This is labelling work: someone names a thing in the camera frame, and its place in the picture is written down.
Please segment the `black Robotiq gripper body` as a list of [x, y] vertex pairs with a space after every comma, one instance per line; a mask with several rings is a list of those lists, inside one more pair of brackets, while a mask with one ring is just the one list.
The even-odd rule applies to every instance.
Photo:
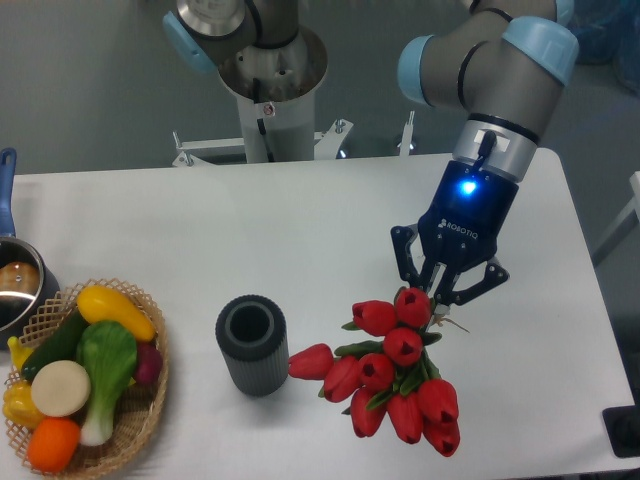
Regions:
[[424, 258], [462, 274], [495, 259], [497, 237], [519, 186], [500, 175], [452, 160], [427, 212], [418, 221]]

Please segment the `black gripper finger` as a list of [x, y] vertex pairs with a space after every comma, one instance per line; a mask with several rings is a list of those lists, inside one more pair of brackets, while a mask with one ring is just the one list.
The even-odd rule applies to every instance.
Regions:
[[429, 292], [433, 285], [434, 263], [425, 257], [418, 269], [411, 252], [411, 246], [419, 238], [418, 226], [394, 226], [390, 235], [400, 279], [410, 287]]
[[459, 274], [454, 274], [449, 267], [445, 268], [434, 293], [437, 305], [465, 305], [507, 282], [510, 274], [496, 259], [492, 259], [486, 263], [483, 278], [468, 288], [455, 290], [458, 278]]

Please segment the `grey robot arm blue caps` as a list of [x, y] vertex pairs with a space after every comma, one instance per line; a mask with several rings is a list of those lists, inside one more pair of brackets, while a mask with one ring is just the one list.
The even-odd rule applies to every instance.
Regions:
[[[391, 232], [401, 279], [444, 312], [503, 284], [497, 238], [579, 53], [570, 1], [475, 1], [444, 36], [409, 42], [402, 94], [467, 120], [427, 212]], [[328, 66], [294, 1], [180, 1], [163, 18], [177, 54], [237, 100], [251, 163], [310, 160]]]

